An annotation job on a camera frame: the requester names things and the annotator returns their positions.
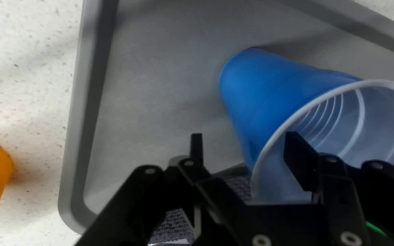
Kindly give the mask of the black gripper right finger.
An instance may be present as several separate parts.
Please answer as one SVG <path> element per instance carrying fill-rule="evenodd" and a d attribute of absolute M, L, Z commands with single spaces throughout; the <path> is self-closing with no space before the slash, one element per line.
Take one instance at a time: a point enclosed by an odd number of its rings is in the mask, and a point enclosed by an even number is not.
<path fill-rule="evenodd" d="M 319 152 L 297 131 L 285 136 L 283 159 L 304 191 L 316 189 Z"/>

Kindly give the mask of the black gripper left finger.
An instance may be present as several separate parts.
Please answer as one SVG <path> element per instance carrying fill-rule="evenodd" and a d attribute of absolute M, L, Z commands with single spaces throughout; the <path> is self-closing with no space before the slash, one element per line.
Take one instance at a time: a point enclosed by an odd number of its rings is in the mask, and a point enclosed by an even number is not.
<path fill-rule="evenodd" d="M 194 163 L 204 163 L 202 135 L 200 132 L 193 132 L 190 136 L 190 156 Z"/>

